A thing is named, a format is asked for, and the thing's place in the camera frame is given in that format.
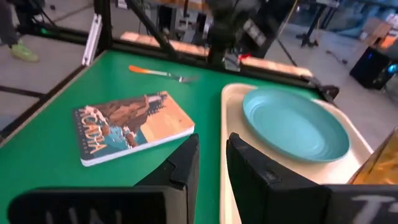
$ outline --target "acadia book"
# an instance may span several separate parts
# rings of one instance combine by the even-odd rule
[[[84,166],[182,138],[195,127],[166,91],[84,106],[73,117]]]

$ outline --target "sneaker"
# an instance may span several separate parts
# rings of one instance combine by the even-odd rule
[[[22,41],[19,41],[18,44],[14,44],[11,46],[11,54],[15,58],[24,60],[25,62],[36,63],[39,61],[39,56],[37,56],[31,50],[25,47]]]

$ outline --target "green tabletop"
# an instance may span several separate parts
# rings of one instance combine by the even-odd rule
[[[129,65],[176,75],[197,75],[183,84],[129,71]],[[133,186],[155,169],[183,139],[93,167],[80,162],[72,109],[166,90],[196,123],[200,179],[195,223],[218,223],[220,188],[221,91],[229,83],[273,86],[308,98],[316,93],[287,85],[214,72],[121,52],[106,52],[82,76],[0,149],[0,223],[17,195],[37,187]]]

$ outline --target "concrete floor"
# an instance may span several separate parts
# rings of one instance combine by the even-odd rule
[[[90,0],[47,0],[45,11],[59,26],[88,30],[93,18]],[[56,11],[48,9],[50,4]],[[137,17],[124,9],[112,9],[114,36],[124,31],[138,31]],[[314,49],[300,48],[300,40],[295,35],[306,28],[289,25],[280,39],[299,66],[308,67],[324,84],[340,87],[336,104],[349,116],[370,146],[375,149],[398,125],[398,106],[384,93],[364,89],[349,76],[349,65],[340,64],[326,49],[333,50],[338,57],[361,55],[361,43],[353,39],[337,36],[330,32],[320,32],[320,46]],[[6,46],[0,47],[0,85],[47,93],[60,80],[79,66],[84,47],[38,37],[24,36],[23,41],[40,55],[40,63],[29,64],[11,57]],[[290,64],[277,42],[273,43],[266,59]],[[0,130],[33,105],[37,98],[15,95],[0,91]]]

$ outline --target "orange handle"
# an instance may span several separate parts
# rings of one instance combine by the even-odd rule
[[[129,70],[132,72],[137,72],[137,73],[149,73],[149,71],[147,69],[140,68],[140,67],[137,67],[134,65],[130,65]]]

